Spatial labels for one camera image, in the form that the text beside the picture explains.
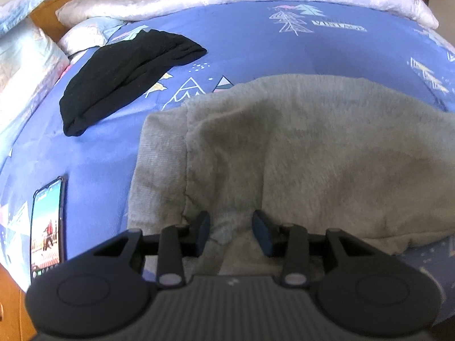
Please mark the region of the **grey sweatpants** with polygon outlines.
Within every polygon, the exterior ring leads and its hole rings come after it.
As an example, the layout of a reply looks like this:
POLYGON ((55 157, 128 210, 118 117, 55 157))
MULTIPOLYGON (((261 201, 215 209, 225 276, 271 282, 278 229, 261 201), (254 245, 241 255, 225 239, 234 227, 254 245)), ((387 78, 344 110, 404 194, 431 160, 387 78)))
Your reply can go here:
POLYGON ((362 78, 269 76, 149 114, 128 202, 146 234, 206 211, 186 274, 275 273, 260 209, 310 233, 339 228, 402 253, 454 232, 454 115, 362 78))

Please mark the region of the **smartphone with lit screen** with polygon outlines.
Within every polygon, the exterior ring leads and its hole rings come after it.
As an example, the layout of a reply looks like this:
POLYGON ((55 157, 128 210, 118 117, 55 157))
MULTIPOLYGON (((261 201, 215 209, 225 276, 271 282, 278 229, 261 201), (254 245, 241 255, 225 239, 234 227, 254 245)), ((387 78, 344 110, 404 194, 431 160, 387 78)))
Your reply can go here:
POLYGON ((59 176, 33 195, 29 246, 32 282, 66 261, 66 182, 66 176, 59 176))

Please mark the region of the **black folded garment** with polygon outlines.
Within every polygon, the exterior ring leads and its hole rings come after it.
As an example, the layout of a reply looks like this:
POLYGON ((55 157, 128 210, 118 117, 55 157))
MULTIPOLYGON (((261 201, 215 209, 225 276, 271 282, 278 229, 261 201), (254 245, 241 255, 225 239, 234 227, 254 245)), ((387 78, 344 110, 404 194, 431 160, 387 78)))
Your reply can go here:
POLYGON ((185 36, 154 29, 98 49, 72 77, 59 101, 63 133, 81 136, 136 100, 173 67, 206 54, 204 47, 185 36))

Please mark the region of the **wooden bedside cabinet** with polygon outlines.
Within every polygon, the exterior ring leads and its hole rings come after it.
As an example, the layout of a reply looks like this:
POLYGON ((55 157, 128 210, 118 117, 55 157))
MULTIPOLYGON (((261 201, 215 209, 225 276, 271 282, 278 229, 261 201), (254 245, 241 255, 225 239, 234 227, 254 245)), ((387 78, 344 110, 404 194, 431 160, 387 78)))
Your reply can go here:
POLYGON ((25 309, 25 293, 1 266, 1 340, 31 340, 36 329, 25 309))

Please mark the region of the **blue patterned bed sheet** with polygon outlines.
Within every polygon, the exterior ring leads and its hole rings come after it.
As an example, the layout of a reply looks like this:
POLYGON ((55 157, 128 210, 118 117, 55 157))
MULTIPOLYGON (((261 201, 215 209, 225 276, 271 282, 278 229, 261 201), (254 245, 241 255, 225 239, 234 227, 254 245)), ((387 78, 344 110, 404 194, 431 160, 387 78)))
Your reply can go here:
POLYGON ((130 181, 143 122, 195 96, 285 73, 367 78, 440 110, 454 110, 454 55, 437 34, 373 9, 328 2, 237 2, 184 10, 122 27, 112 41, 156 29, 186 36, 207 54, 171 69, 130 105, 79 137, 63 133, 59 101, 92 50, 47 94, 1 170, 1 264, 30 284, 29 243, 36 190, 66 177, 66 255, 127 226, 130 181))

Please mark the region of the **small pale pillow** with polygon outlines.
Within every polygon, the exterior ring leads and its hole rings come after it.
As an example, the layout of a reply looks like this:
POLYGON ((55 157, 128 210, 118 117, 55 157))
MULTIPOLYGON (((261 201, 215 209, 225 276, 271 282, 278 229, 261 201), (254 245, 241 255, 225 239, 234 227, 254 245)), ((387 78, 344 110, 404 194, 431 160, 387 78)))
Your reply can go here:
POLYGON ((67 56, 104 46, 109 38, 126 23, 110 17, 88 18, 72 27, 58 42, 67 56))

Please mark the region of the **large pastel pillow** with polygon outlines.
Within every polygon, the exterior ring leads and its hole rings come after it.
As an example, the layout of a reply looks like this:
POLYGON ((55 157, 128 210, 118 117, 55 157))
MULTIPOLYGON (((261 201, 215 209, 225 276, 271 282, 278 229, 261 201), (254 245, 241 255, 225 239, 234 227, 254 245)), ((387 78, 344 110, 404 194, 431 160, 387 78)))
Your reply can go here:
POLYGON ((66 54, 30 18, 1 37, 1 159, 68 65, 66 54))

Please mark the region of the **blue floral upper pillow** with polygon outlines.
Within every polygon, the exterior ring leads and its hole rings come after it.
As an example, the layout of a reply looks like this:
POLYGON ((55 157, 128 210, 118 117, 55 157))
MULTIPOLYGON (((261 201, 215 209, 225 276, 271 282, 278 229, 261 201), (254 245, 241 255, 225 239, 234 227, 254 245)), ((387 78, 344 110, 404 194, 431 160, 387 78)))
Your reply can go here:
POLYGON ((11 0, 1 6, 1 36, 6 35, 17 24, 27 18, 47 0, 11 0))

